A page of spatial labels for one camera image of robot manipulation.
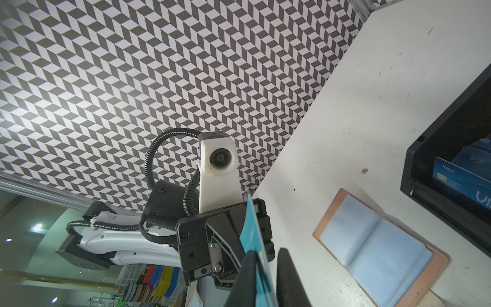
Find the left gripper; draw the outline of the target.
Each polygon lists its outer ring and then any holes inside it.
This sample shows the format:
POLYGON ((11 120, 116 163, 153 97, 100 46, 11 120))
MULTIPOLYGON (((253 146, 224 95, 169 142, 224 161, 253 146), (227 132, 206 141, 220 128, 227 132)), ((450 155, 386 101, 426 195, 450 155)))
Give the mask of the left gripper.
POLYGON ((240 235, 247 203, 199 214, 185 200, 184 211, 187 216, 177 222, 176 234, 185 284, 212 276, 217 287, 232 288, 246 254, 240 235))

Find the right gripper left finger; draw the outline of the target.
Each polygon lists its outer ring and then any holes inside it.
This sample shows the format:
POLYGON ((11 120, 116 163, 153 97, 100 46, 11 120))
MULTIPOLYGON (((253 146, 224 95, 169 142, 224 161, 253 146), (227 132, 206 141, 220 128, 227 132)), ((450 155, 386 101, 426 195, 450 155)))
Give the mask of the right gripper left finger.
POLYGON ((248 251, 241 263, 240 271, 225 307, 256 306, 256 261, 256 252, 248 251))

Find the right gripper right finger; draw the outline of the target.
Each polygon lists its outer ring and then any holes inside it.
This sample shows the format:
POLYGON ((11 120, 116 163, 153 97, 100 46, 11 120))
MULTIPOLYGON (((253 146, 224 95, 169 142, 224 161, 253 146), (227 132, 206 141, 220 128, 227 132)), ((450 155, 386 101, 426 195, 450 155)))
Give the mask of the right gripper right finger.
POLYGON ((286 248, 277 255, 276 297, 279 306, 311 306, 294 262, 286 248))

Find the teal credit card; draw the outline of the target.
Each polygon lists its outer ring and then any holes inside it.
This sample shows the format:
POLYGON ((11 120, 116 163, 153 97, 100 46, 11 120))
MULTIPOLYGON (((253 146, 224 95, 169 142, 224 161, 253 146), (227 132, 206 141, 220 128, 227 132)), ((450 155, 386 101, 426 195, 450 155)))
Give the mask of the teal credit card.
POLYGON ((278 306, 267 260, 267 251, 263 243, 258 218, 250 193, 247 193, 246 213, 244 226, 240 234, 240 242, 245 252, 253 251, 256 254, 256 263, 254 265, 256 277, 254 283, 256 290, 255 306, 278 306))

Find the blue credit card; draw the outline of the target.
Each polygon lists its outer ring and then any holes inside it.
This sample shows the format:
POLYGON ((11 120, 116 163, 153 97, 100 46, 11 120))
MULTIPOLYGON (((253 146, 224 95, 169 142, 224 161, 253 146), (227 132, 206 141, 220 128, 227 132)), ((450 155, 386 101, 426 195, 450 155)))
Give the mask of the blue credit card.
POLYGON ((452 163, 490 181, 490 138, 479 139, 464 147, 452 163))

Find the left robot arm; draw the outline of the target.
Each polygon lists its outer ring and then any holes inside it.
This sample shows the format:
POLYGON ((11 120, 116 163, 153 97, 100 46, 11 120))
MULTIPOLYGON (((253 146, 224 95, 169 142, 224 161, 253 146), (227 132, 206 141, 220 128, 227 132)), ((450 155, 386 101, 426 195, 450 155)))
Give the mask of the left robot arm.
POLYGON ((181 269, 186 284, 212 276, 232 288, 245 274, 243 262, 256 253, 257 286, 270 289, 268 264, 275 257, 265 202, 244 196, 233 179, 205 176, 187 189, 159 181, 141 216, 122 216, 94 202, 79 221, 66 226, 58 254, 92 270, 149 264, 181 269))

